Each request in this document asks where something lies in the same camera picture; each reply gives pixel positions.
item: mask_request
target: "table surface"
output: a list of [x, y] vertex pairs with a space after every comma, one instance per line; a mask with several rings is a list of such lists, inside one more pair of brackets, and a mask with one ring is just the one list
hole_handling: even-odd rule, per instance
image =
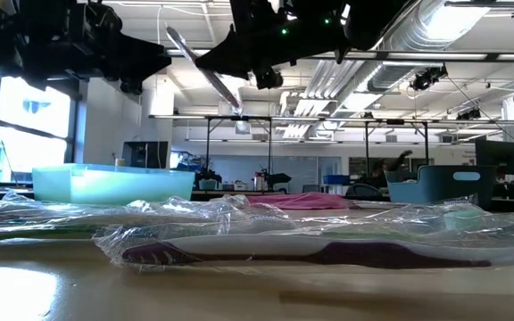
[[[378, 210], [300, 210], [364, 216]], [[511, 320], [514, 267], [118, 268], [90, 241], [0, 242], [0, 320]]]

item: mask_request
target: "clear plastic wrap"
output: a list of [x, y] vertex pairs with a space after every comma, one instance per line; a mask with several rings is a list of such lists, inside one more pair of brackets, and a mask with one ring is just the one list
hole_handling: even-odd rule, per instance
[[258, 262], [371, 268], [514, 265], [514, 214], [485, 212], [471, 198], [445, 203], [408, 205], [363, 218], [332, 217], [330, 211], [298, 219], [249, 216], [231, 219], [227, 233], [211, 236], [166, 238], [165, 226], [111, 226], [95, 241], [114, 264], [143, 271]]
[[243, 196], [211, 202], [132, 202], [104, 207], [0, 201], [0, 239], [94, 235], [117, 266], [254, 264], [468, 268], [514, 265], [514, 214], [473, 197], [383, 212], [283, 212]]
[[251, 206], [246, 199], [228, 197], [214, 202], [188, 202], [170, 198], [166, 202], [135, 201], [126, 206], [92, 206], [36, 202], [9, 192], [0, 201], [0, 240], [29, 238], [90, 238], [107, 226], [149, 228], [157, 226], [162, 238], [194, 235], [256, 233], [290, 224], [275, 226], [235, 225], [231, 219], [247, 221], [249, 217], [286, 220], [285, 213], [268, 205]]

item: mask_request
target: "person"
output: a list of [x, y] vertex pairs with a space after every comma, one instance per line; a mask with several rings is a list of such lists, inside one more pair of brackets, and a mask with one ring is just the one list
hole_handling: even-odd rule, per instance
[[404, 151], [400, 154], [394, 163], [391, 165], [386, 164], [384, 160], [378, 160], [372, 165], [372, 171], [368, 177], [365, 177], [362, 183], [372, 185], [376, 188], [388, 187], [386, 181], [387, 171], [396, 171], [402, 164], [406, 157], [412, 155], [412, 151]]

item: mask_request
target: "pink cloth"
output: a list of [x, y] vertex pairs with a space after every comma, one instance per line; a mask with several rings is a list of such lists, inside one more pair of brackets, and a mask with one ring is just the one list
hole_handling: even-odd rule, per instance
[[347, 209], [348, 201], [340, 195], [327, 193], [300, 193], [271, 196], [249, 196], [251, 204], [269, 204], [282, 210], [334, 210]]

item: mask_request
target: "blue storage bin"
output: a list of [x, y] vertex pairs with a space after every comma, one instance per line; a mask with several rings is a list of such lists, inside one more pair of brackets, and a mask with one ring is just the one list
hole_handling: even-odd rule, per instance
[[33, 169], [38, 201], [125, 205], [136, 200], [189, 200], [195, 173], [106, 165], [65, 164]]
[[426, 204], [477, 194], [479, 206], [491, 205], [494, 166], [422, 166], [418, 181], [403, 183], [401, 174], [386, 173], [392, 202]]
[[350, 177], [348, 175], [325, 175], [322, 182], [325, 185], [347, 185], [350, 184]]
[[217, 189], [218, 181], [215, 179], [202, 179], [200, 180], [200, 190], [202, 191], [215, 191]]

